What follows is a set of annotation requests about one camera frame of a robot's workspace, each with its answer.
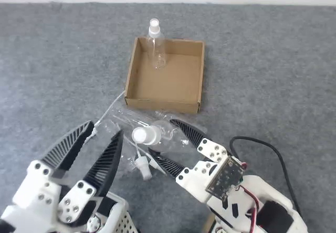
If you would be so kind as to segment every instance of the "white spray cap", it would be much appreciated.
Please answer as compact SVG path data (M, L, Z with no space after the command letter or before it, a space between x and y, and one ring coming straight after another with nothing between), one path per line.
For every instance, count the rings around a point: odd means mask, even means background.
M161 140L161 130L154 125L137 127L132 132L132 139L136 144L156 145Z
M152 38L158 38L160 36L160 23L158 19L151 19L149 21L148 35Z
M149 164L146 156L139 156L135 160L135 165L140 170L144 181L147 181L152 178L152 173L151 170L149 169Z

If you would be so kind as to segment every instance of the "black cable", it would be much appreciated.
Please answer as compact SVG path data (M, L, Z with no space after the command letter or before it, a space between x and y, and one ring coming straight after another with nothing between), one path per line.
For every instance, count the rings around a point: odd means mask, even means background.
M295 205L295 208L297 210L297 212L299 213L300 216L301 215L301 210L300 210L300 207L299 207L299 204L298 204L298 201L296 199L296 196L294 194L294 191L293 191L293 188L292 188L292 185L290 184L290 180L289 180L289 177L288 177L288 172L287 172L287 169L286 169L286 165L285 165L285 162L280 154L280 152L274 147L272 146L271 144L265 142L265 141L262 141L262 140L259 140L259 139L255 139L253 137L245 137L245 136L236 136L236 137L233 137L231 140L230 140L230 150L231 150L231 153L237 158L239 159L238 157L238 154L235 150L235 148L233 147L233 143L236 141L236 140L249 140L249 141L253 141L253 142L256 142L256 143L259 143L259 144L262 144L262 145L265 145L269 148L271 148L278 156L279 160L280 160L280 163L281 163L281 167L282 167L282 170L283 170L283 174L285 175L285 179L286 179L286 183L287 183L287 186L288 186L288 189L289 189L289 193L290 193L290 196L292 197L292 200L294 202L294 205Z

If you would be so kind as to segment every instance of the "circuit board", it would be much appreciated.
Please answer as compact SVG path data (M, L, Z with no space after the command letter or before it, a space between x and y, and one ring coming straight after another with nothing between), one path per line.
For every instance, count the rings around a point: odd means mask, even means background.
M241 183L243 173L243 167L232 157L229 157L205 190L218 199L225 200L226 194L232 186Z

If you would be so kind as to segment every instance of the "open cardboard box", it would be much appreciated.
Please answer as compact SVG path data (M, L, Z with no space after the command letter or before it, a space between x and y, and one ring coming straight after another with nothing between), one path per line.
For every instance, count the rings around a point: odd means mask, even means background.
M165 67L148 63L146 38L135 39L125 101L130 107L197 113L204 69L203 41L167 39Z

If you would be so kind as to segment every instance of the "robotic hand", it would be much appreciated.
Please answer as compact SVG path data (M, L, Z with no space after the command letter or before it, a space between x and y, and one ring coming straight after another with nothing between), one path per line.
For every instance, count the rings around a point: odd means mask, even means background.
M83 179L72 188L65 182L94 124L88 121L62 137L41 159L32 161L27 176L0 219L1 233L137 233L128 203L109 192L122 150L120 130Z
M170 122L205 158L190 169L149 151L168 175L215 214L216 221L209 232L308 233L287 197L258 176L243 176L246 163L197 128L177 119Z

